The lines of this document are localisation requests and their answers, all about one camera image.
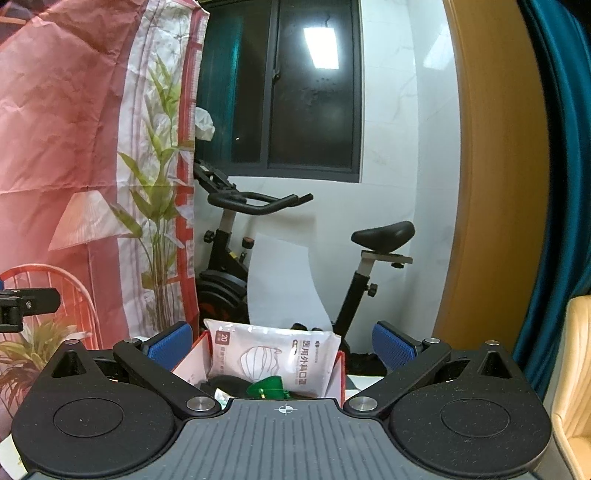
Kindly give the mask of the black sleep eye mask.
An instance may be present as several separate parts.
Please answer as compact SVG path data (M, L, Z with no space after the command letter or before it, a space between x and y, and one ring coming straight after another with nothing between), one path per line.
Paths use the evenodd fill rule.
M222 392L232 398L245 399L251 385L252 383L239 377L219 375L200 381L197 388L211 396Z

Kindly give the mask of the white face mask pack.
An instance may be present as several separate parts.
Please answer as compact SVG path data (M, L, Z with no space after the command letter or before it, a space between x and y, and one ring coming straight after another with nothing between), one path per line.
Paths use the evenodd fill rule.
M341 337L329 331L280 329L207 319L211 376L231 375L250 383L280 376L283 387L318 398L329 387Z

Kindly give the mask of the green plush strawberry leaf toy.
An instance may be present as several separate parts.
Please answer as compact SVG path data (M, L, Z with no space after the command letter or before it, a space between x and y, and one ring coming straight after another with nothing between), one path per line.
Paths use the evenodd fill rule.
M246 395L252 399L284 400L290 398L290 391L283 388L283 379L274 375L247 387Z

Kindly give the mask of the white plastic pouch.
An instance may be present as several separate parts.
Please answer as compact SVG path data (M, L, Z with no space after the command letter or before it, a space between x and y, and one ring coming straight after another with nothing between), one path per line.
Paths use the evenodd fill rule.
M225 409L228 406L228 403L231 399L233 399L233 396L229 395L228 393L224 392L221 389L216 388L214 390L214 399L219 403L219 405L221 406L221 409Z

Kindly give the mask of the red strawberry cardboard box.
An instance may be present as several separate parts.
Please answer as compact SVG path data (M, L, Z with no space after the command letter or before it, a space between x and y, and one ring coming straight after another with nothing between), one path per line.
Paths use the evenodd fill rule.
M245 381L252 396L272 389L304 399L346 399L345 354L327 332L217 328L201 334L172 373L194 386L214 379Z

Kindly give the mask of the green artificial plant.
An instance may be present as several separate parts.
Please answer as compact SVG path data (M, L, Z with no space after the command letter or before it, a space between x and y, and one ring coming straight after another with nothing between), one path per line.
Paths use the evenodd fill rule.
M23 331L1 335L1 405L13 417L34 381L66 340L92 340L67 317L25 320Z

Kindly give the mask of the black exercise bike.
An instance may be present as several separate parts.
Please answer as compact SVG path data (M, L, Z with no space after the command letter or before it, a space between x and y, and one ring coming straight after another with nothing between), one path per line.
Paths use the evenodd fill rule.
M267 216L303 206L314 196L276 198L242 191L221 170L201 160L195 163L193 174L207 193L208 204L222 211L217 228L204 233L211 253L206 268L197 276L201 320L324 330L346 337L363 297L378 292L377 284L370 279L374 265L384 262L402 269L413 262L399 252L416 233L412 222L353 232L352 242L362 249L361 261L338 316L331 320L315 289L307 248L266 235L243 237L237 253L229 245L236 215Z

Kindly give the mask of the white curved board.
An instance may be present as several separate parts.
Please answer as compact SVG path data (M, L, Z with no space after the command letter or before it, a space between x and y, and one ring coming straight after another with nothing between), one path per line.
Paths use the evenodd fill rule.
M308 248L265 234L256 236L247 276L247 309L253 325L332 330L311 275Z

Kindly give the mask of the cream leather chair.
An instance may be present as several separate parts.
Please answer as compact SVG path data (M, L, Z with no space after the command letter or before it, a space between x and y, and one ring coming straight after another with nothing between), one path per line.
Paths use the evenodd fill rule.
M553 437L570 474L590 477L590 297L568 302L553 373L550 418Z

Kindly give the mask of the dark window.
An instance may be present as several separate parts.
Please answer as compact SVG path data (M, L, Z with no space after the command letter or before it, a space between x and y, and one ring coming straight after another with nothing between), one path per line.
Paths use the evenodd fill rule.
M197 159L229 176L356 183L362 48L356 1L207 1Z

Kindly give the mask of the blue curtain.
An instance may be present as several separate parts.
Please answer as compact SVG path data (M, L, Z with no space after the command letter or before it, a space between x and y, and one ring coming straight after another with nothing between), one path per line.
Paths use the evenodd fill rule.
M567 304L590 292L590 6L522 1L519 7L544 92L549 200L538 274L513 358L544 397Z

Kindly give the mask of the wooden door frame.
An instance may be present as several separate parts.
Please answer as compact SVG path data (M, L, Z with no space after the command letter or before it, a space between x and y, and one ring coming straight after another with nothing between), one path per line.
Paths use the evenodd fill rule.
M457 220L435 336L513 349L533 293L549 198L541 75L515 1L447 1L459 83Z

